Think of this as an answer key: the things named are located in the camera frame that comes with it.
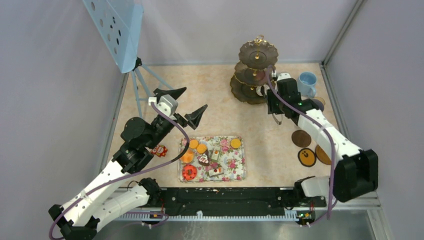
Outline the metal tongs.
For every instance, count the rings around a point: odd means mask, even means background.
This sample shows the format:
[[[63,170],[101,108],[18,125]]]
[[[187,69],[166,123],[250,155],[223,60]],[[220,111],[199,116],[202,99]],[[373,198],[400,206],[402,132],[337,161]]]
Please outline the metal tongs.
[[[273,120],[275,121],[275,123],[277,125],[280,126],[283,123],[283,117],[284,117],[284,115],[282,113],[281,114],[272,113],[271,116],[272,116]]]

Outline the white striped donut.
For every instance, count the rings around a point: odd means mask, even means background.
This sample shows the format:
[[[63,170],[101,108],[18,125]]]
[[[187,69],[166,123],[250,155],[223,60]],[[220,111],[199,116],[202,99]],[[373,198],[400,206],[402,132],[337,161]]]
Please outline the white striped donut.
[[[267,95],[268,89],[269,89],[269,86],[268,85],[262,85],[262,86],[256,87],[256,90],[255,91],[256,91],[256,94],[258,96],[265,98],[266,95]]]

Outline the orange bun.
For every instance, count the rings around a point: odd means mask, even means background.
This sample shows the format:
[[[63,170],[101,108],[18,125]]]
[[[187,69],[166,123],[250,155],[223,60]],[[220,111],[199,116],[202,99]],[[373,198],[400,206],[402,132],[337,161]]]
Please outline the orange bun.
[[[194,160],[194,157],[195,153],[192,149],[189,148],[180,158],[180,161],[184,164],[190,164]]]

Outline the green matcha cake slice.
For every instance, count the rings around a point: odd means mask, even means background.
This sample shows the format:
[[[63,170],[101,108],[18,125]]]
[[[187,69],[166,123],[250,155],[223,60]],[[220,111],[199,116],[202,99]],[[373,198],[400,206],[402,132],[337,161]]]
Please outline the green matcha cake slice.
[[[211,161],[214,162],[214,163],[218,163],[219,160],[220,160],[220,157],[221,157],[221,149],[215,148],[212,151],[212,154],[211,154],[211,157],[210,157]]]

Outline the red donut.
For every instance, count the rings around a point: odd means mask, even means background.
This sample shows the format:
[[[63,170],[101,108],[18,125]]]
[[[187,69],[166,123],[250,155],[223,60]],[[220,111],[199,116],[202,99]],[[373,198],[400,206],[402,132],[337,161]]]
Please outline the red donut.
[[[197,177],[198,169],[191,164],[187,164],[182,168],[182,178],[185,181],[192,181]]]

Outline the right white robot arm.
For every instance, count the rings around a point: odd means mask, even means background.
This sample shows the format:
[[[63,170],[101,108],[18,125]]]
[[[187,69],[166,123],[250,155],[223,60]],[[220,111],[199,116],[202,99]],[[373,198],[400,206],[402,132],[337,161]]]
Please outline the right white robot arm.
[[[325,117],[312,99],[302,99],[293,78],[279,79],[266,92],[269,114],[284,115],[305,131],[331,159],[329,176],[309,177],[293,192],[299,206],[307,206],[314,197],[329,197],[348,202],[378,188],[378,155],[363,150],[348,140]]]

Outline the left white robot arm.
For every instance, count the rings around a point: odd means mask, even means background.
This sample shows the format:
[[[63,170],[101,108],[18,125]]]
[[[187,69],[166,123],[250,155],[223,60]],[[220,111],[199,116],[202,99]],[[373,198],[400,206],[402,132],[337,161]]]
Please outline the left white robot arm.
[[[154,90],[147,100],[156,112],[153,121],[146,122],[139,116],[130,118],[120,135],[123,144],[98,176],[74,198],[49,209],[51,226],[59,228],[63,240],[91,240],[108,223],[135,207],[154,207],[160,202],[159,186],[151,178],[117,197],[112,194],[123,183],[151,171],[148,163],[154,158],[152,150],[172,129],[183,133],[185,127],[199,126],[207,105],[186,115],[176,112],[178,98],[185,90]]]

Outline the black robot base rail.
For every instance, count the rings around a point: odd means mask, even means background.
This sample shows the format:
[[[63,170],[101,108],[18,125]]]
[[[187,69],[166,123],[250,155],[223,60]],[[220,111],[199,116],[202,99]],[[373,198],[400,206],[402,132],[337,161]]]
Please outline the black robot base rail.
[[[294,208],[326,208],[323,196],[306,197],[284,187],[168,187],[163,188],[154,207],[170,216],[206,217],[282,216]]]

